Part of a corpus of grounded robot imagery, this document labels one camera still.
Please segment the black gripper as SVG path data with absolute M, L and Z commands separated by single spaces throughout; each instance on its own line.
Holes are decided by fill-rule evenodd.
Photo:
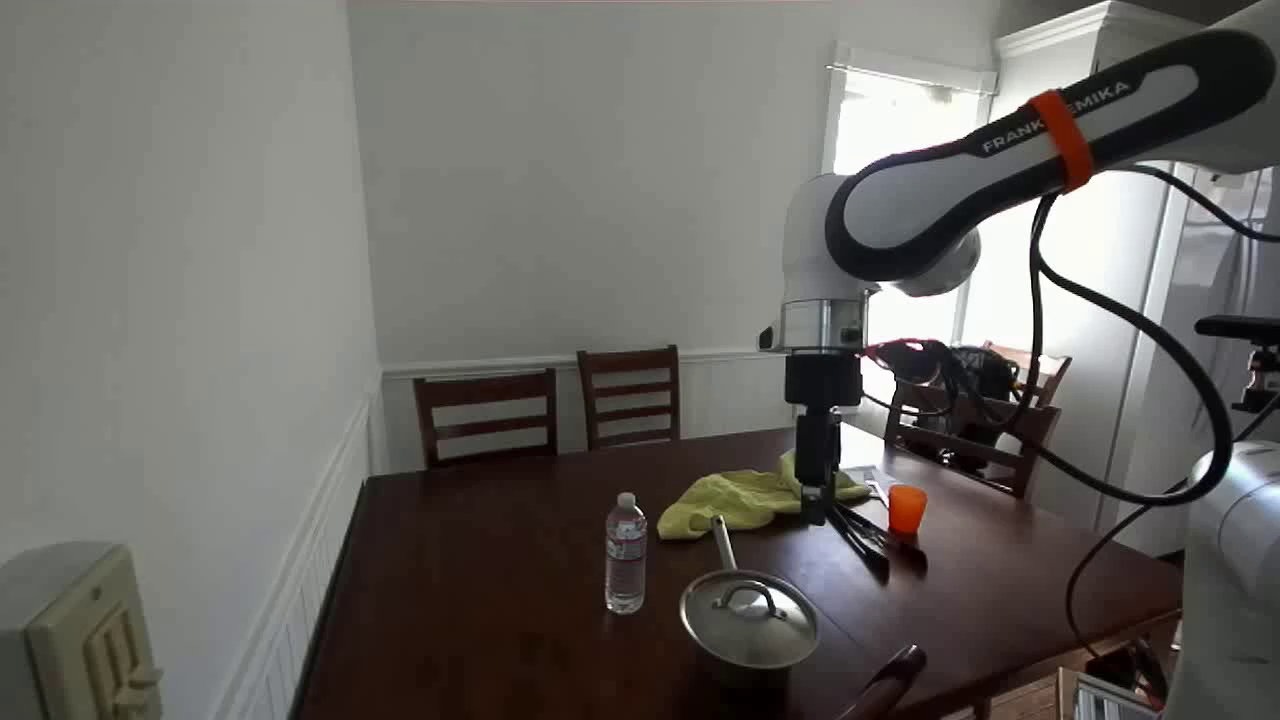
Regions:
M 834 497 L 841 469 L 841 422 L 834 410 L 860 399 L 860 362 L 852 351 L 791 351 L 784 362 L 784 399 L 801 410 L 791 469 L 803 505 L 828 505 Z M 888 581 L 888 555 L 904 563 L 926 563 L 926 555 L 852 510 L 828 510 L 823 519 L 862 559 L 874 584 Z

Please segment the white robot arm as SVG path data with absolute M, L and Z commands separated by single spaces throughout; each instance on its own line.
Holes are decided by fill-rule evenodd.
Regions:
M 974 230 L 1155 160 L 1255 172 L 1280 160 L 1280 14 L 1248 6 L 1193 38 L 1048 87 L 958 139 L 810 175 L 789 217 L 784 302 L 879 279 L 965 279 Z M 1280 720 L 1280 476 L 1269 442 L 1220 434 L 1186 511 L 1185 635 L 1165 720 Z

